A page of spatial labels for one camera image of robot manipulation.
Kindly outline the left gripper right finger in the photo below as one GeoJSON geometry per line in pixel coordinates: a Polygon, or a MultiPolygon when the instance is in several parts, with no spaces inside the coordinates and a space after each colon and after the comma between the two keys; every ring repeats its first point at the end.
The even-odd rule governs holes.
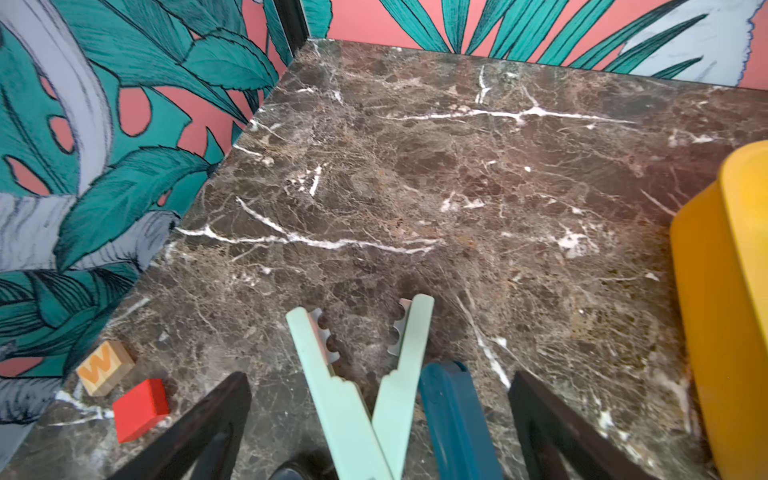
{"type": "Polygon", "coordinates": [[[515,373],[507,393],[531,479],[649,479],[640,466],[600,436],[531,373],[515,373]]]}

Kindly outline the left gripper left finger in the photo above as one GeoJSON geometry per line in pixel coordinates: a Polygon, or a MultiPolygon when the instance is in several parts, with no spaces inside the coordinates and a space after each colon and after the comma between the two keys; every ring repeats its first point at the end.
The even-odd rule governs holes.
{"type": "Polygon", "coordinates": [[[237,371],[201,399],[138,456],[119,479],[229,479],[251,407],[247,375],[237,371]]]}

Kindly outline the yellow plastic storage tray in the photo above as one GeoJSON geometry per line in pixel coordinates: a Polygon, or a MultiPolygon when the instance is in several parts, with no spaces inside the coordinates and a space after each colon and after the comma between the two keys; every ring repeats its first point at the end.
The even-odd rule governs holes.
{"type": "Polygon", "coordinates": [[[676,288],[720,476],[767,476],[767,144],[735,150],[675,215],[676,288]]]}

